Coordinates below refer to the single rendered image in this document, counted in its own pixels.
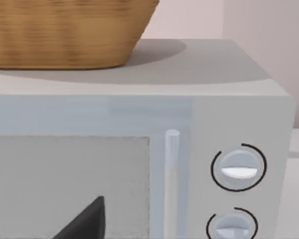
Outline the pale microwave oven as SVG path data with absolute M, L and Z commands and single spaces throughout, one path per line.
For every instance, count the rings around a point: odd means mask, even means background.
M 176 239 L 215 239 L 218 216 L 240 213 L 248 239 L 274 239 L 295 101 L 231 40 L 143 39 L 106 70 L 0 70 L 0 96 L 181 97 L 192 100 L 188 154 L 178 156 Z M 217 160 L 247 150 L 262 170 L 250 187 L 217 179 Z

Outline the pale microwave door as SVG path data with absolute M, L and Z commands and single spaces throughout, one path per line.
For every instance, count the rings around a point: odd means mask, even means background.
M 162 239 L 165 133 L 192 100 L 0 96 L 0 239 L 51 239 L 96 197 L 107 238 Z

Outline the pale microwave knob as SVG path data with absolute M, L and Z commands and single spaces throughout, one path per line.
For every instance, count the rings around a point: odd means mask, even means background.
M 215 239 L 248 239 L 253 229 L 247 216 L 229 213 L 215 219 L 211 232 Z
M 258 180 L 262 168 L 261 160 L 255 153 L 234 150 L 217 160 L 217 179 L 233 190 L 248 188 Z

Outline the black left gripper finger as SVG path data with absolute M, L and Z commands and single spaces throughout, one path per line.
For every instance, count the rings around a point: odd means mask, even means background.
M 104 239 L 105 232 L 105 199 L 99 196 L 52 239 Z

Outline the woven brown basket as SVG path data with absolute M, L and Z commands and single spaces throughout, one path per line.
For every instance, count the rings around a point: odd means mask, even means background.
M 0 0 L 0 69 L 125 65 L 160 0 Z

